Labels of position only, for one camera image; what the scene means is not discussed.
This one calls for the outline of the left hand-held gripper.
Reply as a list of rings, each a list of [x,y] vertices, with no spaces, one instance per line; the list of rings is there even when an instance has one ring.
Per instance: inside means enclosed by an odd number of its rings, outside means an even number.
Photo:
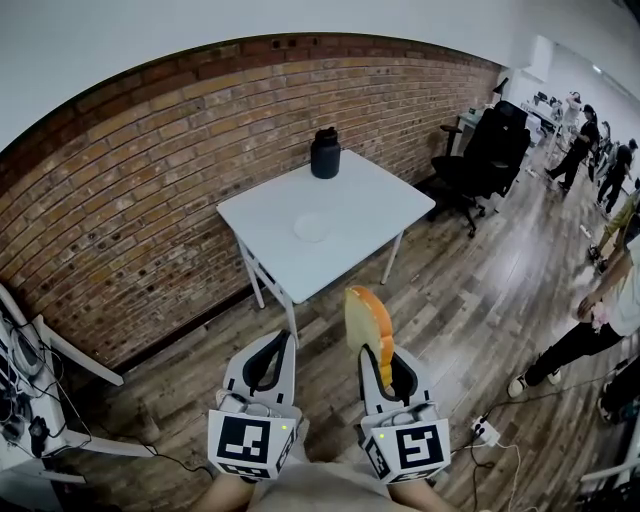
[[[227,365],[208,416],[208,460],[250,480],[276,479],[298,438],[296,342],[288,330],[256,339]]]

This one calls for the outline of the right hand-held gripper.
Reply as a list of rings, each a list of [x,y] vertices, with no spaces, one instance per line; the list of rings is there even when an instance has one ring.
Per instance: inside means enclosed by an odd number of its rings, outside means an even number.
[[[431,398],[425,366],[399,347],[391,373],[391,385],[385,388],[373,351],[362,346],[358,375],[365,416],[359,446],[386,485],[425,479],[451,462],[449,423]]]

